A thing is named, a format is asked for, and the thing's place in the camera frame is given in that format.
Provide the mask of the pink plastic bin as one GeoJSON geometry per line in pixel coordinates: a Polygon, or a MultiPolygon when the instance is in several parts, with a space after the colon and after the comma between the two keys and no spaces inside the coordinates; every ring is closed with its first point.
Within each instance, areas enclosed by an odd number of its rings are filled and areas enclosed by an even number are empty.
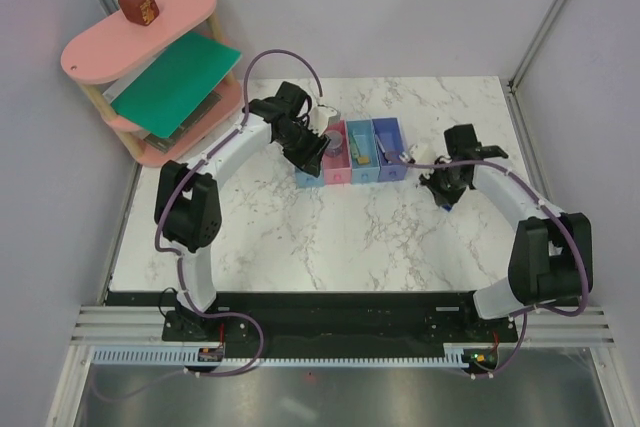
{"type": "Polygon", "coordinates": [[[346,122],[344,120],[330,126],[328,130],[340,131],[344,136],[342,153],[335,157],[323,156],[322,168],[326,185],[349,184],[352,178],[351,157],[349,153],[346,122]]]}

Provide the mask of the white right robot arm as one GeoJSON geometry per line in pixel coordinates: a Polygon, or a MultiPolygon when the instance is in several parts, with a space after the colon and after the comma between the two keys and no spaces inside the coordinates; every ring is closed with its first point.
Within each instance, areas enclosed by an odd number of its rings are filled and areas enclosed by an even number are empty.
{"type": "Polygon", "coordinates": [[[512,170],[508,154],[485,146],[471,124],[444,132],[447,149],[419,177],[435,204],[447,211],[470,190],[482,193],[513,228],[506,277],[473,293],[474,306],[458,315],[467,339],[483,339],[494,319],[537,307],[574,317],[587,306],[593,288],[592,230],[582,213],[557,207],[512,170]]]}

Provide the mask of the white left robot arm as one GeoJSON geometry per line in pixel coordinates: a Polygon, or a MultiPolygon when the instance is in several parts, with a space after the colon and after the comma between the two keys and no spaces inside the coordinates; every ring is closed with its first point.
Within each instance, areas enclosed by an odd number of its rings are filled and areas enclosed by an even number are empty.
{"type": "Polygon", "coordinates": [[[188,163],[166,162],[160,171],[154,220],[157,250],[177,257],[176,307],[165,316],[166,341],[211,339],[222,315],[209,308],[214,286],[211,244],[222,227],[220,191],[255,153],[272,143],[305,174],[321,174],[325,135],[336,111],[313,106],[310,95],[289,82],[276,94],[248,103],[241,121],[210,151],[188,163]]]}

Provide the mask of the purple blue plastic bin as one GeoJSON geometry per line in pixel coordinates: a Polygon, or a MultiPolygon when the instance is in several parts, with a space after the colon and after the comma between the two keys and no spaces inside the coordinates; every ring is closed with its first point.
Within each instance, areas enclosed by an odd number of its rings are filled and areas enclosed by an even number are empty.
{"type": "Polygon", "coordinates": [[[398,119],[375,118],[373,120],[374,140],[380,163],[379,182],[397,182],[405,179],[407,168],[398,164],[398,157],[404,151],[404,142],[398,119]]]}

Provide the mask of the light blue plastic bin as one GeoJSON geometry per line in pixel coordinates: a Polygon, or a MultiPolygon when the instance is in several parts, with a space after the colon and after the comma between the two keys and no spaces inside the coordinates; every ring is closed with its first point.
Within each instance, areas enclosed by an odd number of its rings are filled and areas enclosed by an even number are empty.
{"type": "Polygon", "coordinates": [[[380,163],[378,160],[377,146],[374,140],[374,127],[371,120],[354,120],[346,123],[346,131],[348,135],[353,135],[357,141],[360,156],[367,156],[370,164],[359,166],[350,151],[352,164],[352,184],[375,183],[378,180],[380,172],[380,163]]]}

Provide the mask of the light green highlighter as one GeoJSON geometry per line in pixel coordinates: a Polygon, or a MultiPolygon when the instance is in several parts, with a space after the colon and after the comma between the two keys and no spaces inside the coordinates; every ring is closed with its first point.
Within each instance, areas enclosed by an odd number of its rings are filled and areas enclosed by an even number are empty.
{"type": "Polygon", "coordinates": [[[357,141],[355,140],[355,137],[353,135],[349,135],[349,141],[350,141],[350,151],[352,156],[354,157],[354,159],[356,161],[359,161],[360,159],[360,151],[357,145],[357,141]]]}

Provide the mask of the small blue cup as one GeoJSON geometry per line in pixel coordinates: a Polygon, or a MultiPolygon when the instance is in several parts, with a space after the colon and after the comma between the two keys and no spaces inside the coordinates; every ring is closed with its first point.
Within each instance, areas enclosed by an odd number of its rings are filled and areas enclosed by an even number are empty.
{"type": "Polygon", "coordinates": [[[324,155],[331,158],[339,156],[342,153],[344,147],[343,134],[337,130],[328,130],[325,135],[328,138],[329,143],[324,155]]]}

